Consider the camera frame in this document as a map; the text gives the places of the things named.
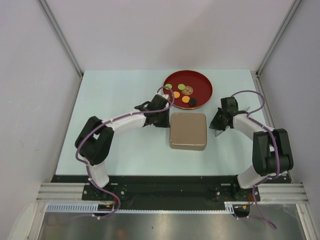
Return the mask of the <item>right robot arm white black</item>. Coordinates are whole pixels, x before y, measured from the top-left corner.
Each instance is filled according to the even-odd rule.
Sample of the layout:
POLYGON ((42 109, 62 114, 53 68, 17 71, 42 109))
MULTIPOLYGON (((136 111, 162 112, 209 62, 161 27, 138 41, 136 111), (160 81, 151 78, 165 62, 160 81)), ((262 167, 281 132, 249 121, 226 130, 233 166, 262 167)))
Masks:
POLYGON ((290 139, 285 129, 266 126, 250 117, 247 111, 239 110, 235 97, 222 98, 220 103, 221 107, 209 125, 215 135, 234 129, 252 140, 252 164, 236 175, 230 188, 231 196, 242 201, 248 196, 249 189, 292 170, 294 160, 290 139))

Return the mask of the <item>tan square tin lid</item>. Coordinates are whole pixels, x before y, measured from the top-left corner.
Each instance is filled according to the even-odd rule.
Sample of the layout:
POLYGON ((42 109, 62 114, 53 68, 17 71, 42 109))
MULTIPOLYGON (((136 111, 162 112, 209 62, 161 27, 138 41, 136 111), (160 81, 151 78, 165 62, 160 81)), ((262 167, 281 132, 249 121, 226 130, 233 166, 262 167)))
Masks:
POLYGON ((207 144, 207 117, 203 113, 173 113, 169 143, 207 144))

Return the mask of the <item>tan square tin box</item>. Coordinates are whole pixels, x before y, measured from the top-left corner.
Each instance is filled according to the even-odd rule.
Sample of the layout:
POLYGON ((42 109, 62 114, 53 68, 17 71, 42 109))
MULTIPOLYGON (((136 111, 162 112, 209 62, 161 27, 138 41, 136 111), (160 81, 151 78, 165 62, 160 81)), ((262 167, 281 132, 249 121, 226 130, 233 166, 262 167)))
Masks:
POLYGON ((203 151, 207 144, 186 144, 186 143, 174 143, 170 142, 169 146, 175 150, 188 150, 188 151, 203 151))

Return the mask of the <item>round red lacquer tray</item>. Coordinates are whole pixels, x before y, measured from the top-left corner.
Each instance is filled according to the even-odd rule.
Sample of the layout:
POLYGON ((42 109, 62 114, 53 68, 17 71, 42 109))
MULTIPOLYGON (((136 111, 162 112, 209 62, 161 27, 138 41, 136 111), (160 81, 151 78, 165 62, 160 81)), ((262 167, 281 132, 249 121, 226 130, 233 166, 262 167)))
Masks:
POLYGON ((169 75, 163 82, 163 92, 168 94, 174 106, 182 110, 194 110, 204 106, 213 95, 213 86, 210 80, 200 72, 194 70, 180 70, 169 75), (165 85, 171 84, 172 89, 166 89, 165 85), (179 90, 178 85, 184 84, 185 89, 179 90), (179 92, 180 97, 175 98, 174 92, 179 92), (189 96, 197 100, 195 106, 183 103, 182 97, 189 96))

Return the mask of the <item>metal tongs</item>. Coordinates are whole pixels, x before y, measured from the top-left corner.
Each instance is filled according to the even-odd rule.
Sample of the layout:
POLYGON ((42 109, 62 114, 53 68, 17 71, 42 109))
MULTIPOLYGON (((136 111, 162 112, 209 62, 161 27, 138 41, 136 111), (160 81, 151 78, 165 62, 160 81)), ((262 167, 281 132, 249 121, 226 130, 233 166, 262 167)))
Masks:
POLYGON ((226 110, 223 110, 221 107, 217 108, 217 112, 215 116, 213 117, 212 121, 210 122, 209 128, 214 130, 214 136, 218 137, 222 133, 224 133, 227 129, 233 128, 233 118, 236 115, 240 114, 248 114, 247 110, 250 108, 247 108, 245 110, 237 110, 237 111, 231 111, 228 112, 226 110))

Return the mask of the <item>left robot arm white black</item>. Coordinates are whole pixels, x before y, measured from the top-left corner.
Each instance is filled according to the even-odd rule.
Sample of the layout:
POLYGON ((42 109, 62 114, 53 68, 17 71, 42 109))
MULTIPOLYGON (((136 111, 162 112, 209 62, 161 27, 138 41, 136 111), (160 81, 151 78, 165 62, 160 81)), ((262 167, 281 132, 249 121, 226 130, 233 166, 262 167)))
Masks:
POLYGON ((170 97, 156 93, 151 101, 135 106, 127 114, 102 121, 96 116, 90 117, 75 141, 75 158, 85 164, 88 180, 94 185, 93 194, 100 200, 110 196, 107 185, 110 178, 105 167, 113 138, 128 131, 154 126, 169 128, 170 97))

